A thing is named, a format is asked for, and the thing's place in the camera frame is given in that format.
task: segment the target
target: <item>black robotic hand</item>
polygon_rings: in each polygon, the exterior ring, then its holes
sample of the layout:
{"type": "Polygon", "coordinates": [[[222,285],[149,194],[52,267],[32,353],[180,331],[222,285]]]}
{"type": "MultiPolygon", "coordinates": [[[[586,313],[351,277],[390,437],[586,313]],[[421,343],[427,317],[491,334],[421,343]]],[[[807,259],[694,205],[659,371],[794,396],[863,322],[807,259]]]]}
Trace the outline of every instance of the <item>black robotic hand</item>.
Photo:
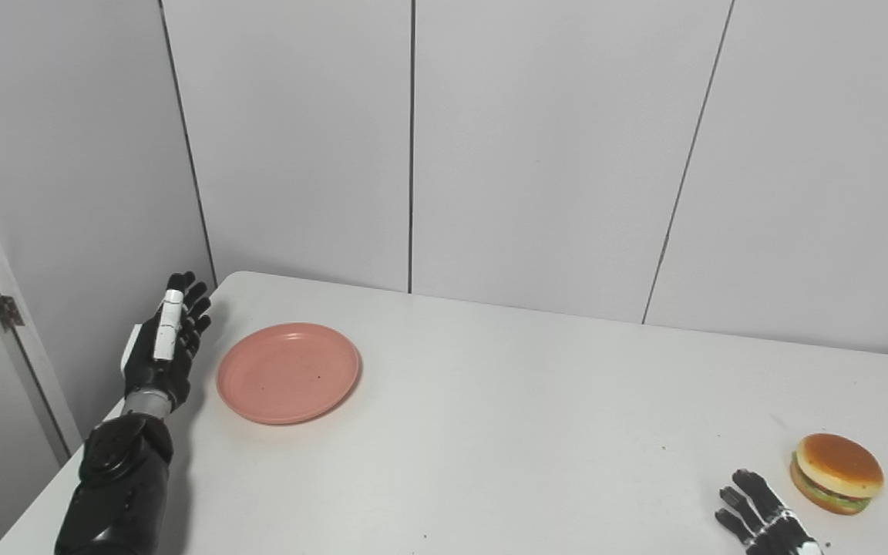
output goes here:
{"type": "Polygon", "coordinates": [[[81,484],[57,534],[55,555],[151,555],[166,503],[173,443],[163,418],[187,400],[190,366],[211,324],[207,286],[173,274],[151,319],[133,330],[123,370],[123,414],[84,445],[81,484]]]}
{"type": "Polygon", "coordinates": [[[207,285],[197,281],[192,271],[170,275],[166,285],[167,293],[156,314],[139,328],[123,370],[126,399],[134,392],[152,389],[166,394],[173,411],[190,394],[187,376],[200,347],[200,335],[211,325],[211,319],[204,316],[211,300],[204,296],[207,285]],[[179,316],[168,322],[168,313],[176,310],[179,316]],[[167,329],[175,324],[176,330],[167,329]]]}
{"type": "Polygon", "coordinates": [[[739,538],[748,555],[823,555],[796,514],[783,505],[759,474],[737,470],[732,482],[746,495],[732,487],[722,488],[718,495],[739,516],[719,509],[715,519],[739,538]]]}

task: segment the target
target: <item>pink plate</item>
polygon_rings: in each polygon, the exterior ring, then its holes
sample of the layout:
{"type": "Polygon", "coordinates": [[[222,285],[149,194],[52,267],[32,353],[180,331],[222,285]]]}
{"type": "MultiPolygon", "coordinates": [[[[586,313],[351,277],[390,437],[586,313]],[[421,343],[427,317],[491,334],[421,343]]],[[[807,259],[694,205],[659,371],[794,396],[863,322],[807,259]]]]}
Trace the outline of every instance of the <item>pink plate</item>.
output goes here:
{"type": "Polygon", "coordinates": [[[295,424],[324,414],[352,390],[358,351],[317,324],[280,324],[243,338],[218,366],[218,394],[244,418],[295,424]]]}

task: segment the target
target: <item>door frame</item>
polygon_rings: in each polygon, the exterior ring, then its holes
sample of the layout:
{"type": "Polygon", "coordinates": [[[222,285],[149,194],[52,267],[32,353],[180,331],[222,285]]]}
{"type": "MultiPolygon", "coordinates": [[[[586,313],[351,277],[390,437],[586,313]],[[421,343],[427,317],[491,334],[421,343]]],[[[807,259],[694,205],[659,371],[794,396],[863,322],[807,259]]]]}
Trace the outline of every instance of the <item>door frame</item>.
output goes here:
{"type": "Polygon", "coordinates": [[[10,337],[14,338],[12,343],[15,344],[7,345],[7,349],[13,361],[17,362],[22,385],[27,389],[29,401],[38,413],[43,432],[62,465],[81,446],[83,440],[60,387],[56,370],[43,348],[35,323],[29,316],[29,306],[18,285],[0,242],[0,295],[9,295],[15,299],[15,306],[25,322],[22,326],[13,327],[10,337]]]}

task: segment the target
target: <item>white table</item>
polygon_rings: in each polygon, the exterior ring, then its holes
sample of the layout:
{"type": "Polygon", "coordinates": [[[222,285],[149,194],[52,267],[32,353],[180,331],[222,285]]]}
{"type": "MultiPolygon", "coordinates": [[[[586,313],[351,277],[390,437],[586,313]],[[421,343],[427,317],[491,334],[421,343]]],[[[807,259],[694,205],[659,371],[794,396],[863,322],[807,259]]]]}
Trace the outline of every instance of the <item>white table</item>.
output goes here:
{"type": "MultiPolygon", "coordinates": [[[[888,355],[233,274],[190,401],[161,553],[741,554],[713,519],[739,467],[768,478],[828,555],[888,555],[888,355]],[[306,424],[257,425],[214,373],[272,324],[342,331],[355,393],[306,424]],[[790,451],[838,432],[886,474],[860,516],[790,485],[790,451]]],[[[52,553],[80,453],[0,543],[52,553]]]]}

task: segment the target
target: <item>toy hamburger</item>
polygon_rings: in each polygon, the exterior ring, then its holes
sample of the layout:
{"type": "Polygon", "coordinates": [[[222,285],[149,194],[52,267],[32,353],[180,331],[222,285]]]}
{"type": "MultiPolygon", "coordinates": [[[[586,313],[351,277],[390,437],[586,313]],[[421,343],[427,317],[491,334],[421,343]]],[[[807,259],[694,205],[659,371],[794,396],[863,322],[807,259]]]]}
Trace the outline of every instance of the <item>toy hamburger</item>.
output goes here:
{"type": "Polygon", "coordinates": [[[815,505],[838,514],[861,513],[882,489],[882,470],[873,454],[832,433],[800,440],[790,479],[815,505]]]}

